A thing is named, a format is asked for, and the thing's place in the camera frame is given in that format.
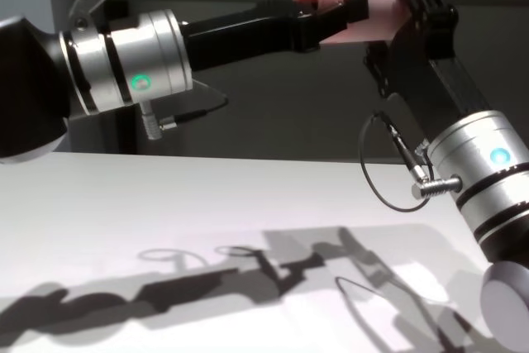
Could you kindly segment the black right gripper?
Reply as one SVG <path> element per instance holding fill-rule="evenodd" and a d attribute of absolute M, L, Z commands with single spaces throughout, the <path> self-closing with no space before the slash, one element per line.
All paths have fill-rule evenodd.
<path fill-rule="evenodd" d="M 424 136 L 435 140 L 445 129 L 491 107 L 455 55 L 459 14 L 445 0 L 399 0 L 409 18 L 391 45 L 369 41 L 364 65 L 379 96 L 396 93 L 407 104 Z"/>

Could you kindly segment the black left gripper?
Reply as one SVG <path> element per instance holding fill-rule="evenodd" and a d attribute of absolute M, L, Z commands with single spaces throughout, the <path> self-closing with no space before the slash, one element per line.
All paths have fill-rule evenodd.
<path fill-rule="evenodd" d="M 368 0 L 339 0 L 327 7 L 317 0 L 273 0 L 243 12 L 181 23 L 180 30 L 191 70 L 198 72 L 292 48 L 300 53 L 318 50 L 322 41 L 368 18 Z"/>

